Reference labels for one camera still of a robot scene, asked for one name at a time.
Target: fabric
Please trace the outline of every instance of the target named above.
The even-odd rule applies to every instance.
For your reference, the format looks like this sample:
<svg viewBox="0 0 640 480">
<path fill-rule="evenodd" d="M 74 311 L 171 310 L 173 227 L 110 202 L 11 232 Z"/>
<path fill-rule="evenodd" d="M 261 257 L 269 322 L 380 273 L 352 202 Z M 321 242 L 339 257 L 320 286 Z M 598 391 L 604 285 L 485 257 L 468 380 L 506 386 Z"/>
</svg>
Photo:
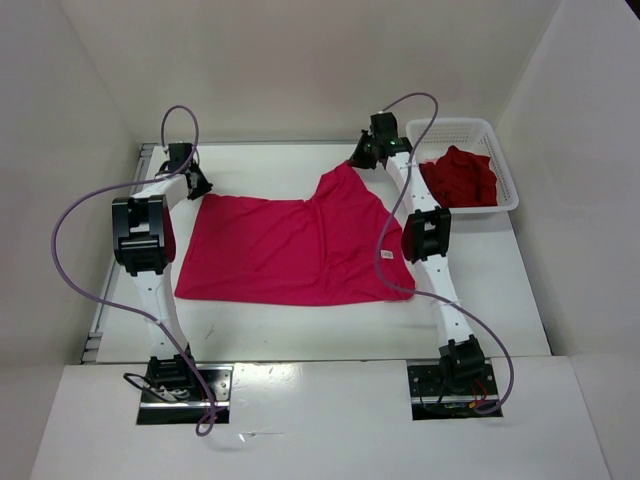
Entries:
<svg viewBox="0 0 640 480">
<path fill-rule="evenodd" d="M 421 163 L 420 173 L 443 207 L 493 207 L 498 205 L 498 191 L 490 161 L 452 145 L 435 163 Z"/>
<path fill-rule="evenodd" d="M 324 174 L 306 201 L 206 195 L 176 296 L 299 306 L 407 300 L 375 273 L 388 215 L 346 163 Z M 391 282 L 414 288 L 401 235 L 394 220 L 380 263 Z"/>
</svg>

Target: pink cloth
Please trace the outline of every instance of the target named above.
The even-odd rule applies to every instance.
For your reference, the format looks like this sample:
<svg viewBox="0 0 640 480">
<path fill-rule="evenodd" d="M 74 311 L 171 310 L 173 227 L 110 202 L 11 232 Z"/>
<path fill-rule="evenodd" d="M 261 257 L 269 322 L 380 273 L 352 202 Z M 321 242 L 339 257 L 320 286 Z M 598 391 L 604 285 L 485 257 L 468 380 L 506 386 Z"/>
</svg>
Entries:
<svg viewBox="0 0 640 480">
<path fill-rule="evenodd" d="M 375 244 L 388 215 L 346 163 L 325 173 L 306 201 L 206 195 L 176 296 L 299 306 L 407 300 L 411 295 L 385 287 L 375 273 Z M 401 235 L 394 220 L 381 268 L 391 282 L 414 288 Z"/>
</svg>

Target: cable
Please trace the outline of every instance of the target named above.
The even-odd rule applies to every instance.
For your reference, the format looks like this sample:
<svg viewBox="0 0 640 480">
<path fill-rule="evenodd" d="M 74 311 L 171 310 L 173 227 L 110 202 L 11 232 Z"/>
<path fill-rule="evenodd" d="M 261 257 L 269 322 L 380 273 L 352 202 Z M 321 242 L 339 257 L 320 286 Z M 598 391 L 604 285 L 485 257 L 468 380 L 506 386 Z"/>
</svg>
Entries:
<svg viewBox="0 0 640 480">
<path fill-rule="evenodd" d="M 64 220 L 69 216 L 69 214 L 76 207 L 78 207 L 80 204 L 82 204 L 83 202 L 85 202 L 85 201 L 89 200 L 90 198 L 93 198 L 93 197 L 95 197 L 97 195 L 100 195 L 100 194 L 106 193 L 106 192 L 110 192 L 110 191 L 113 191 L 113 190 L 118 190 L 120 188 L 135 187 L 135 186 L 138 186 L 138 185 L 148 185 L 148 184 L 151 184 L 151 183 L 162 182 L 163 180 L 167 180 L 167 179 L 169 179 L 171 177 L 174 177 L 174 176 L 182 173 L 184 170 L 187 169 L 187 167 L 189 166 L 189 163 L 193 159 L 194 152 L 195 152 L 195 150 L 196 150 L 196 148 L 198 146 L 198 141 L 200 139 L 200 126 L 198 125 L 198 119 L 196 118 L 195 114 L 193 113 L 193 111 L 189 107 L 186 107 L 184 105 L 174 105 L 173 107 L 169 108 L 169 110 L 166 111 L 166 113 L 164 114 L 164 117 L 162 118 L 162 126 L 161 126 L 161 131 L 160 131 L 160 138 L 162 139 L 162 146 L 163 147 L 166 146 L 166 144 L 165 144 L 165 126 L 166 126 L 166 123 L 167 123 L 167 119 L 169 118 L 169 115 L 175 110 L 184 110 L 185 112 L 187 112 L 191 116 L 191 119 L 193 120 L 193 126 L 194 126 L 194 129 L 195 129 L 193 148 L 191 149 L 191 153 L 189 154 L 189 156 L 187 157 L 185 162 L 182 164 L 182 166 L 178 170 L 176 170 L 175 172 L 171 173 L 168 176 L 162 177 L 162 178 L 154 178 L 154 179 L 151 179 L 151 180 L 139 180 L 139 181 L 135 181 L 135 182 L 119 183 L 117 185 L 112 185 L 110 187 L 99 188 L 98 190 L 95 190 L 93 192 L 89 192 L 86 195 L 80 197 L 78 200 L 76 200 L 75 202 L 73 202 L 71 205 L 69 205 L 67 207 L 67 209 L 62 213 L 62 215 L 60 215 L 60 218 L 58 219 L 58 221 L 56 222 L 55 226 L 53 227 L 53 232 L 51 233 L 51 257 L 53 258 L 53 263 L 54 263 L 54 265 L 56 267 L 56 270 L 58 271 L 58 274 L 60 275 L 60 277 L 62 277 L 62 279 L 66 282 L 66 284 L 69 285 L 69 287 L 71 287 L 75 292 L 79 293 L 80 295 L 82 295 L 85 298 L 88 298 L 89 300 L 93 300 L 94 302 L 98 302 L 98 303 L 101 303 L 103 305 L 107 305 L 109 307 L 119 308 L 120 310 L 125 310 L 127 312 L 131 312 L 131 313 L 136 313 L 138 315 L 142 315 L 143 317 L 148 318 L 149 320 L 151 320 L 158 328 L 160 328 L 160 330 L 162 330 L 162 333 L 164 333 L 166 335 L 166 337 L 169 339 L 171 344 L 176 348 L 176 350 L 178 350 L 178 353 L 184 359 L 185 363 L 191 369 L 191 371 L 195 375 L 196 379 L 198 380 L 198 382 L 202 386 L 203 390 L 207 394 L 207 398 L 209 400 L 209 404 L 211 406 L 211 409 L 210 409 L 210 411 L 208 413 L 206 413 L 196 423 L 196 435 L 198 435 L 200 437 L 204 437 L 206 435 L 209 435 L 209 433 L 211 433 L 211 430 L 213 429 L 213 425 L 214 425 L 214 422 L 215 422 L 215 412 L 218 411 L 218 410 L 221 410 L 221 409 L 218 409 L 215 406 L 216 405 L 216 396 L 213 393 L 213 391 L 211 390 L 211 388 L 209 387 L 209 384 L 207 384 L 206 380 L 202 377 L 202 375 L 198 371 L 198 369 L 197 369 L 195 363 L 193 362 L 193 360 L 182 349 L 182 347 L 180 346 L 178 341 L 174 338 L 174 336 L 167 329 L 167 327 L 165 327 L 163 324 L 161 324 L 160 321 L 156 317 L 154 317 L 153 315 L 151 315 L 148 312 L 145 312 L 144 310 L 140 310 L 140 309 L 134 308 L 134 307 L 129 307 L 127 305 L 122 305 L 122 304 L 116 303 L 116 302 L 111 302 L 109 300 L 102 299 L 102 298 L 100 298 L 100 297 L 98 297 L 98 296 L 96 296 L 96 295 L 84 290 L 82 287 L 80 287 L 76 283 L 74 283 L 74 281 L 71 280 L 69 275 L 67 275 L 67 272 L 65 272 L 64 268 L 62 267 L 62 265 L 60 263 L 60 259 L 58 257 L 58 233 L 60 231 L 60 227 L 62 226 L 62 223 L 64 222 Z M 204 423 L 207 423 L 207 422 L 209 422 L 208 427 L 205 430 L 202 430 L 201 426 Z"/>
<path fill-rule="evenodd" d="M 148 393 L 152 397 L 157 398 L 158 400 L 162 400 L 165 403 L 175 403 L 175 402 L 169 400 L 168 398 L 164 398 L 162 395 L 160 395 L 159 393 L 155 392 L 152 388 L 149 388 L 146 385 L 140 385 L 139 383 L 136 383 L 136 382 L 134 382 L 132 380 L 133 378 L 139 378 L 140 380 L 142 380 L 143 382 L 147 383 L 148 385 L 152 385 L 151 379 L 149 377 L 145 377 L 143 375 L 138 375 L 137 373 L 123 373 L 122 374 L 122 378 L 124 378 L 124 380 L 127 383 L 133 385 L 135 388 L 137 388 L 141 392 Z"/>
<path fill-rule="evenodd" d="M 392 282 L 390 282 L 389 280 L 387 280 L 384 276 L 384 274 L 382 273 L 382 270 L 380 268 L 380 256 L 381 256 L 381 251 L 382 251 L 382 242 L 384 241 L 384 237 L 387 234 L 387 230 L 389 230 L 389 227 L 391 226 L 391 223 L 393 222 L 396 212 L 398 211 L 398 208 L 400 208 L 400 204 L 402 203 L 402 199 L 404 198 L 405 193 L 407 192 L 407 189 L 409 188 L 409 182 L 411 181 L 411 171 L 413 170 L 413 158 L 415 156 L 416 150 L 418 148 L 418 146 L 420 145 L 420 142 L 422 142 L 422 139 L 427 135 L 427 133 L 429 132 L 429 130 L 431 129 L 431 126 L 433 125 L 433 122 L 435 122 L 436 117 L 438 116 L 438 110 L 439 110 L 439 105 L 438 105 L 438 100 L 436 100 L 436 98 L 431 95 L 430 93 L 426 93 L 426 92 L 414 92 L 414 93 L 409 93 L 403 97 L 400 97 L 399 99 L 391 102 L 389 105 L 387 105 L 386 107 L 384 107 L 382 109 L 382 111 L 386 111 L 389 110 L 391 107 L 397 105 L 398 103 L 402 102 L 403 100 L 406 100 L 407 98 L 411 98 L 411 97 L 417 97 L 417 96 L 421 96 L 421 97 L 427 97 L 429 99 L 431 99 L 433 101 L 434 104 L 434 112 L 433 112 L 433 116 L 431 117 L 431 120 L 429 121 L 428 125 L 426 126 L 426 128 L 424 129 L 424 131 L 420 134 L 420 136 L 418 137 L 418 139 L 415 142 L 415 148 L 411 151 L 411 153 L 409 154 L 409 160 L 407 162 L 407 180 L 405 181 L 402 190 L 400 191 L 400 195 L 398 196 L 398 200 L 396 200 L 395 205 L 393 206 L 393 208 L 391 209 L 391 212 L 389 213 L 389 218 L 387 218 L 387 221 L 384 224 L 384 227 L 382 227 L 382 232 L 380 232 L 380 237 L 378 238 L 378 243 L 376 244 L 376 250 L 375 250 L 375 268 L 376 268 L 376 274 L 378 275 L 378 278 L 380 279 L 380 281 L 382 281 L 382 283 L 384 283 L 387 287 L 392 288 L 398 292 L 403 292 L 403 293 L 410 293 L 413 295 L 421 295 L 423 297 L 429 297 L 429 298 L 434 298 L 440 302 L 443 302 L 445 304 L 450 305 L 451 307 L 455 308 L 456 310 L 458 310 L 460 313 L 462 313 L 463 315 L 467 316 L 468 318 L 470 318 L 471 320 L 473 320 L 474 322 L 476 322 L 478 325 L 480 325 L 482 328 L 484 328 L 486 330 L 486 332 L 495 340 L 495 342 L 498 344 L 498 346 L 500 347 L 500 349 L 502 350 L 502 352 L 504 353 L 504 357 L 507 360 L 507 364 L 509 366 L 509 384 L 507 385 L 507 390 L 504 392 L 504 395 L 502 396 L 502 398 L 500 400 L 498 400 L 496 402 L 496 404 L 488 409 L 482 410 L 479 409 L 478 407 L 474 408 L 473 411 L 480 414 L 480 415 L 487 415 L 489 413 L 493 413 L 496 410 L 498 410 L 502 405 L 504 405 L 504 403 L 507 401 L 507 399 L 509 398 L 509 396 L 511 395 L 511 391 L 513 390 L 513 383 L 515 380 L 515 371 L 513 368 L 513 360 L 511 359 L 511 355 L 509 355 L 509 352 L 507 351 L 507 347 L 504 346 L 504 343 L 502 343 L 502 340 L 500 340 L 500 338 L 495 334 L 495 332 L 486 324 L 484 323 L 482 320 L 480 320 L 478 317 L 476 317 L 473 313 L 469 312 L 468 310 L 466 310 L 465 308 L 461 307 L 460 305 L 458 305 L 457 303 L 454 303 L 452 300 L 449 300 L 446 297 L 443 297 L 441 295 L 438 295 L 436 293 L 431 293 L 431 292 L 421 292 L 420 290 L 414 290 L 411 288 L 404 288 L 404 287 L 400 287 L 398 285 L 393 284 Z"/>
<path fill-rule="evenodd" d="M 418 395 L 420 395 L 420 403 L 422 404 L 422 408 L 424 408 L 427 412 L 431 412 L 431 413 L 437 413 L 435 411 L 436 408 L 438 408 L 440 406 L 440 404 L 442 403 L 442 399 L 444 398 L 444 392 L 447 389 L 447 380 L 445 378 L 442 379 L 442 385 L 440 387 L 440 394 L 438 395 L 438 399 L 436 400 L 436 403 L 434 403 L 431 408 L 427 408 L 427 406 L 424 404 L 424 401 L 422 400 L 422 393 L 420 392 L 420 385 L 418 385 Z"/>
</svg>

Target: metal base plate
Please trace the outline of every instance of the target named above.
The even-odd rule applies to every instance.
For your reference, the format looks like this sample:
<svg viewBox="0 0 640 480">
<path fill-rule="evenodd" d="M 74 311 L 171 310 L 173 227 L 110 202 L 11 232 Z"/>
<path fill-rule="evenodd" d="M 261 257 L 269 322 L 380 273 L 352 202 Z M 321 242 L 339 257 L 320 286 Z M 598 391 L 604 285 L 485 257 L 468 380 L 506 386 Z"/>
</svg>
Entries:
<svg viewBox="0 0 640 480">
<path fill-rule="evenodd" d="M 216 414 L 216 423 L 229 423 L 229 403 L 233 365 L 198 365 L 202 374 L 216 395 L 216 406 L 225 407 Z M 204 392 L 192 393 L 183 402 L 163 402 L 153 396 L 142 393 L 138 410 L 138 425 L 195 424 L 209 410 L 209 401 Z"/>
</svg>

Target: white wall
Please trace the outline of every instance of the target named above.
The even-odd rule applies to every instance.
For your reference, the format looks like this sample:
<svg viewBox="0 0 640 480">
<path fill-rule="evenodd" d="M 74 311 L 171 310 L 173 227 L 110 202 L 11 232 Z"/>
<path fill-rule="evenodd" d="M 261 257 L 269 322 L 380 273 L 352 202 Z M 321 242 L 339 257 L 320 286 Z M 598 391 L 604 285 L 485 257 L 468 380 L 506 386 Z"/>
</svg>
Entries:
<svg viewBox="0 0 640 480">
<path fill-rule="evenodd" d="M 130 178 L 137 148 L 60 7 L 0 0 L 0 478 L 28 478 L 62 366 L 76 363 L 94 306 L 57 277 L 51 228 L 72 199 Z M 99 291 L 109 199 L 70 218 L 72 276 Z"/>
<path fill-rule="evenodd" d="M 563 0 L 498 128 L 540 313 L 616 479 L 640 471 L 639 79 L 624 1 Z"/>
<path fill-rule="evenodd" d="M 495 122 L 557 0 L 61 3 L 136 139 L 156 141 L 149 118 L 176 101 L 207 140 L 354 139 L 416 89 Z"/>
</svg>

